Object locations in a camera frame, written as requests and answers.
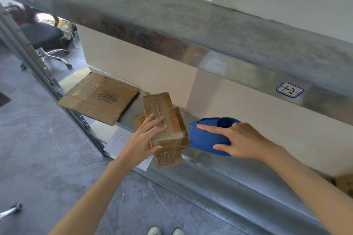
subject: doormat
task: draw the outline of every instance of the doormat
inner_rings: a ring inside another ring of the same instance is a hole
[[[11,99],[9,97],[5,96],[2,92],[0,92],[0,107],[9,103],[10,101]]]

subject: black chair seat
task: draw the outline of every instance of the black chair seat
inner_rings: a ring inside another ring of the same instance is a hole
[[[21,31],[34,49],[44,47],[49,41],[60,39],[64,32],[53,25],[36,22],[20,26]]]

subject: printed logo on cardboard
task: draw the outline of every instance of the printed logo on cardboard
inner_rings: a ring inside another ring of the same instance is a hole
[[[109,104],[115,103],[117,101],[118,97],[119,97],[118,95],[115,95],[114,93],[106,91],[106,90],[104,90],[102,94],[98,95],[99,100],[102,100],[102,101],[107,102]]]

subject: finger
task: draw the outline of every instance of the finger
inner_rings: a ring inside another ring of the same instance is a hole
[[[167,125],[163,126],[154,126],[152,129],[148,130],[145,134],[147,135],[148,139],[154,136],[156,133],[164,131],[167,128]]]
[[[230,150],[230,146],[228,145],[224,145],[224,144],[216,144],[213,146],[214,149],[216,150],[220,150],[220,151],[224,151],[230,154],[229,150]]]
[[[199,128],[201,130],[205,130],[207,132],[214,133],[214,134],[226,135],[229,132],[228,128],[209,126],[209,125],[204,125],[204,124],[197,124],[196,126],[197,126],[197,128]]]
[[[148,122],[144,127],[141,128],[141,132],[147,132],[149,129],[151,129],[153,126],[158,124],[163,120],[163,116],[159,117],[158,119],[155,119],[153,121]]]
[[[161,149],[162,146],[161,145],[157,145],[157,146],[153,146],[152,148],[150,148],[147,153],[148,153],[148,156],[151,156],[153,155],[157,150]]]
[[[150,114],[150,116],[148,116],[142,123],[142,125],[139,127],[138,131],[142,129],[142,127],[144,127],[150,120],[153,119],[153,112]]]

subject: hand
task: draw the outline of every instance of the hand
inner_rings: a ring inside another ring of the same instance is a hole
[[[157,132],[164,131],[167,127],[166,125],[156,126],[156,124],[163,120],[163,117],[152,121],[153,116],[153,113],[148,116],[140,128],[131,135],[129,141],[117,157],[117,160],[122,161],[124,166],[129,170],[138,166],[144,159],[162,148],[162,146],[158,145],[147,149],[147,142],[152,136]]]
[[[267,157],[273,153],[285,151],[248,123],[233,123],[229,128],[198,124],[197,128],[228,137],[232,145],[217,144],[213,148],[225,151],[233,157],[253,158],[266,162]]]

